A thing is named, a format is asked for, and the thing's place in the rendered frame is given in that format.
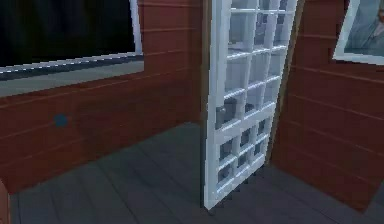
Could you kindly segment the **white framed wall picture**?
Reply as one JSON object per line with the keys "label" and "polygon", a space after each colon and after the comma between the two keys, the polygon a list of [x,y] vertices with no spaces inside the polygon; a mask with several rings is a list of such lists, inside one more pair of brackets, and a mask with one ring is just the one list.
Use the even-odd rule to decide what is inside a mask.
{"label": "white framed wall picture", "polygon": [[349,0],[333,59],[384,66],[384,0]]}

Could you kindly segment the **white glass pane door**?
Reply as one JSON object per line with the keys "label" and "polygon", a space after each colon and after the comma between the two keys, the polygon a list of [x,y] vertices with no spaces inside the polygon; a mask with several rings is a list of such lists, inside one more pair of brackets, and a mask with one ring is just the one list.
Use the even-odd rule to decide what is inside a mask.
{"label": "white glass pane door", "polygon": [[212,0],[203,205],[267,156],[298,0]]}

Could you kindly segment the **white framed dark window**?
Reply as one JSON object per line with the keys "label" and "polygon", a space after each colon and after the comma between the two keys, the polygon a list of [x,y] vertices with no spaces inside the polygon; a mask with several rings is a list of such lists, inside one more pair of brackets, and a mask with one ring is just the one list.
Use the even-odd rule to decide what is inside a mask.
{"label": "white framed dark window", "polygon": [[138,0],[0,0],[0,97],[143,70]]}

